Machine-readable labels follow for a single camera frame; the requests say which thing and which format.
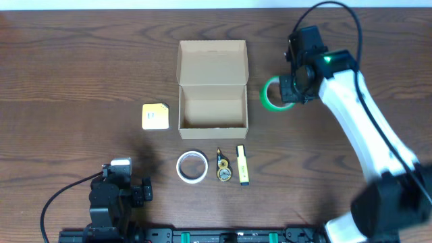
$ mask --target yellow highlighter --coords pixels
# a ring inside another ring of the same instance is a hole
[[[248,174],[248,164],[246,162],[246,154],[244,152],[244,146],[237,146],[237,164],[238,164],[238,177],[240,179],[240,185],[249,185],[249,174]]]

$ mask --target tape measure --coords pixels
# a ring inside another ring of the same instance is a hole
[[[222,152],[217,148],[217,178],[221,182],[226,182],[231,179],[232,170],[228,158],[222,155]]]
[[[269,111],[273,111],[273,112],[287,111],[294,106],[294,103],[287,103],[283,107],[278,107],[277,105],[274,105],[273,103],[270,102],[267,91],[269,90],[271,84],[279,84],[279,83],[280,83],[279,76],[274,76],[265,83],[264,87],[261,89],[259,93],[259,98],[261,100],[261,103],[263,104],[264,108],[268,109]]]

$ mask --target box lid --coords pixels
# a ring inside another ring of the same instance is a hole
[[[180,85],[245,85],[248,82],[245,40],[181,40],[177,81]]]

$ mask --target roll of tape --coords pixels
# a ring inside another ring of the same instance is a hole
[[[261,103],[263,104],[264,108],[268,109],[269,111],[286,111],[291,109],[294,106],[294,103],[287,103],[283,107],[278,107],[277,105],[274,105],[270,102],[267,91],[269,90],[269,86],[271,84],[279,84],[279,76],[274,76],[265,83],[264,87],[261,89],[259,96]]]
[[[184,159],[186,159],[187,157],[191,157],[191,156],[200,158],[202,160],[202,162],[204,163],[204,166],[205,166],[205,169],[204,169],[204,172],[202,173],[202,175],[200,175],[200,177],[195,178],[195,179],[187,178],[184,175],[182,169],[180,168],[182,166]],[[197,151],[188,151],[188,152],[184,153],[182,156],[180,156],[180,158],[178,158],[176,169],[177,169],[178,176],[185,183],[195,184],[195,183],[202,181],[204,179],[204,177],[207,175],[207,171],[209,170],[209,163],[207,162],[207,159],[205,158],[205,156],[202,153],[197,152]]]

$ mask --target green tape roll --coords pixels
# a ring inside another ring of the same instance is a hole
[[[294,106],[294,103],[286,103],[283,107],[278,107],[270,102],[269,97],[267,95],[267,91],[269,90],[270,84],[279,84],[279,76],[274,76],[270,78],[269,81],[265,83],[264,87],[261,89],[259,93],[259,98],[264,108],[273,112],[287,111],[291,109]]]

